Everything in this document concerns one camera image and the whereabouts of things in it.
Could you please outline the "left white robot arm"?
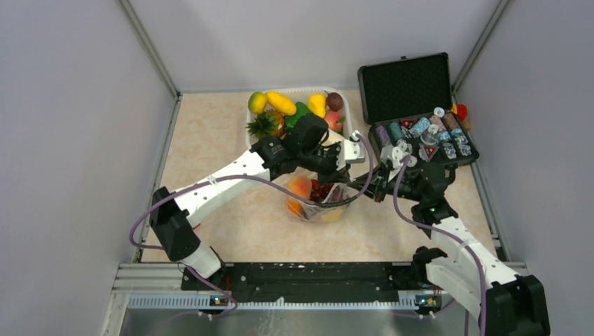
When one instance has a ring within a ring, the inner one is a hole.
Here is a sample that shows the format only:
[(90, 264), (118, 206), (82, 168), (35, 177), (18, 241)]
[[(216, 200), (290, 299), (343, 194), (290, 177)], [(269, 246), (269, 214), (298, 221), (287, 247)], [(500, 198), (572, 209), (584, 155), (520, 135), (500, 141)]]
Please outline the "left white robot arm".
[(165, 187), (154, 192), (149, 223), (169, 260), (192, 267), (201, 284), (216, 289), (225, 278), (223, 261), (194, 233), (195, 225), (261, 181), (273, 182), (303, 168), (320, 182), (343, 182), (350, 164), (364, 160), (358, 133), (345, 138), (308, 114), (282, 135), (258, 140), (203, 180), (173, 192)]

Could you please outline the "peach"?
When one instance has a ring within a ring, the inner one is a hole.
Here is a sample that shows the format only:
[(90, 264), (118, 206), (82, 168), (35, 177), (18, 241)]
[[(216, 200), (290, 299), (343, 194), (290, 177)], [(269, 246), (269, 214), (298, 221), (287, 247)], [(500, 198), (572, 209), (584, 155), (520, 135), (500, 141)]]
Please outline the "peach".
[(312, 181), (306, 176), (293, 176), (287, 182), (286, 188), (293, 194), (309, 200), (312, 193)]

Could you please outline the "yellow wrinkled fruit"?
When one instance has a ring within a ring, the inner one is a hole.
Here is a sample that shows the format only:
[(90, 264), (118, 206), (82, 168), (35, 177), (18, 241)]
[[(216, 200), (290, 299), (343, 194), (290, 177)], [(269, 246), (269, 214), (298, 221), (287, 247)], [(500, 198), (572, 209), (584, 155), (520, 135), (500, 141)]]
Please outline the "yellow wrinkled fruit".
[(332, 223), (340, 220), (344, 212), (344, 208), (333, 208), (322, 214), (321, 221), (325, 223)]

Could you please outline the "clear zip top bag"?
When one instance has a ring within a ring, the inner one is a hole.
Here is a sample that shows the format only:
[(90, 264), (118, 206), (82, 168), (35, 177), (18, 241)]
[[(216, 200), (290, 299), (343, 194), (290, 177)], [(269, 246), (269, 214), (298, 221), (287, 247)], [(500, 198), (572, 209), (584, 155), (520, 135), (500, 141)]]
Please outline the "clear zip top bag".
[(307, 171), (298, 171), (289, 177), (282, 186), (291, 193), (308, 200), (307, 203), (288, 195), (284, 198), (284, 207), (290, 219), (304, 223), (339, 221), (345, 215), (350, 203), (339, 204), (331, 208), (318, 204), (340, 203), (358, 193), (358, 190), (345, 183), (321, 184), (315, 173)]

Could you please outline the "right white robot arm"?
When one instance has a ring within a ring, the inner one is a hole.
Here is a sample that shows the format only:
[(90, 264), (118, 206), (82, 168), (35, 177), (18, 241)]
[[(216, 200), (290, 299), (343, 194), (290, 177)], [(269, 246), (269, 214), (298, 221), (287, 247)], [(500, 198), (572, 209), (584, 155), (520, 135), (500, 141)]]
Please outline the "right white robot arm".
[(436, 285), (476, 319), (481, 335), (550, 335), (543, 284), (502, 262), (469, 231), (445, 199), (455, 177), (448, 166), (425, 162), (408, 172), (409, 155), (382, 162), (363, 177), (377, 201), (393, 197), (399, 217), (423, 230), (436, 248), (416, 254), (410, 270), (419, 288)]

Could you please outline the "purple grape bunch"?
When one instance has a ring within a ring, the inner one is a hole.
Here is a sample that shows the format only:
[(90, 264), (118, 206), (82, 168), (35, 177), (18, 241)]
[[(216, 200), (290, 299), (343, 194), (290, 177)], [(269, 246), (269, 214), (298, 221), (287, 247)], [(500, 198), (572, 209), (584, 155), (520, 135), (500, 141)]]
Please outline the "purple grape bunch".
[(346, 189), (340, 183), (325, 183), (321, 185), (317, 179), (312, 179), (312, 193), (310, 201), (316, 203), (337, 203), (347, 198)]

